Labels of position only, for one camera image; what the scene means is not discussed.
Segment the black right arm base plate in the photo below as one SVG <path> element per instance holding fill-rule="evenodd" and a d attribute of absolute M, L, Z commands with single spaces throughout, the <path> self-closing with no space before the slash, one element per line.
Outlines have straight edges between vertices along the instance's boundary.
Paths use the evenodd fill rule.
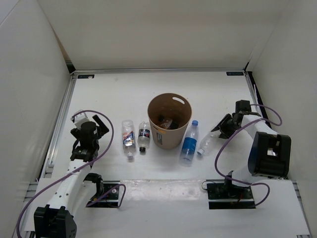
<path fill-rule="evenodd" d="M 255 209 L 255 201 L 250 187 L 225 183 L 208 183 L 207 193 L 210 210 Z"/>

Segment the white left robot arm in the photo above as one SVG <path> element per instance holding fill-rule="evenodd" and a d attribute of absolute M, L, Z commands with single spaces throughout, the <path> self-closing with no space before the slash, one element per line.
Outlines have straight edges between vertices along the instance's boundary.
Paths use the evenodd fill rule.
<path fill-rule="evenodd" d="M 98 114 L 87 118 L 86 112 L 72 117 L 75 128 L 71 134 L 75 142 L 70 156 L 66 178 L 58 182 L 58 188 L 44 207 L 34 212 L 34 228 L 37 238 L 74 238 L 77 225 L 74 220 L 75 206 L 80 202 L 80 189 L 88 184 L 87 192 L 93 198 L 104 193 L 102 176 L 91 172 L 100 149 L 99 140 L 109 132 Z"/>

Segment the clear bottle white cap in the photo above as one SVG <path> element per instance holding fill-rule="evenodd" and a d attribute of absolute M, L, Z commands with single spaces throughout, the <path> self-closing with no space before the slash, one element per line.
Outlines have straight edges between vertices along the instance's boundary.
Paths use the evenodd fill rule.
<path fill-rule="evenodd" d="M 209 132 L 200 142 L 197 154 L 199 156 L 208 156 L 219 145 L 219 131 Z"/>

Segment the water bottle blue cap label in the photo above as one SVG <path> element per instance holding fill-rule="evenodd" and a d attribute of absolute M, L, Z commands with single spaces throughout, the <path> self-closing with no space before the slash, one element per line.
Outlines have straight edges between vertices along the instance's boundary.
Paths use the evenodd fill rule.
<path fill-rule="evenodd" d="M 191 166 L 194 158 L 199 135 L 198 125 L 199 122 L 197 120 L 192 121 L 185 133 L 185 138 L 182 144 L 179 163 L 187 167 Z"/>

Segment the clear Pepsi bottle black cap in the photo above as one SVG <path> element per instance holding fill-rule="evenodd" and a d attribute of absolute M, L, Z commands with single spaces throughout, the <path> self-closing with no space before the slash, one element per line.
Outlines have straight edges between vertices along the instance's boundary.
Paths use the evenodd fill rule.
<path fill-rule="evenodd" d="M 142 154 L 146 153 L 146 150 L 150 144 L 150 133 L 151 127 L 148 122 L 141 122 L 139 124 L 139 131 L 138 131 L 138 146 L 139 151 Z"/>

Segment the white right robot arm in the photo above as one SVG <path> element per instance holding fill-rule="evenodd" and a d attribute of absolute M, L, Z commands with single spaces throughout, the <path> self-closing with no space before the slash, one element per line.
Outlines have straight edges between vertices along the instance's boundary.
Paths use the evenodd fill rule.
<path fill-rule="evenodd" d="M 285 179 L 289 173 L 290 136 L 271 129 L 271 122 L 252 111 L 252 106 L 250 101 L 237 101 L 235 112 L 226 114 L 212 129 L 212 132 L 220 132 L 219 137 L 226 140 L 225 144 L 243 130 L 253 140 L 247 165 L 227 175 L 222 174 L 222 192 L 228 198 L 236 197 L 241 190 L 256 185 L 263 179 Z"/>

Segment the clear bottle orange white label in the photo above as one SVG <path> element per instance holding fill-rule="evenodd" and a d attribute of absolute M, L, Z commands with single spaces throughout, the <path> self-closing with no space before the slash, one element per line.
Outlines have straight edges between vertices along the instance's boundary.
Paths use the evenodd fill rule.
<path fill-rule="evenodd" d="M 133 160 L 136 152 L 135 129 L 132 120 L 124 120 L 122 126 L 123 151 L 129 161 Z"/>

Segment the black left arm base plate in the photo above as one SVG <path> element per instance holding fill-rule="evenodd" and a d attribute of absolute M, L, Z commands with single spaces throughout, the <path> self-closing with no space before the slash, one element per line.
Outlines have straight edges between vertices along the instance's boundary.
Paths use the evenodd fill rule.
<path fill-rule="evenodd" d="M 104 181 L 104 192 L 95 195 L 86 205 L 88 208 L 119 208 L 125 195 L 126 187 L 120 181 Z"/>

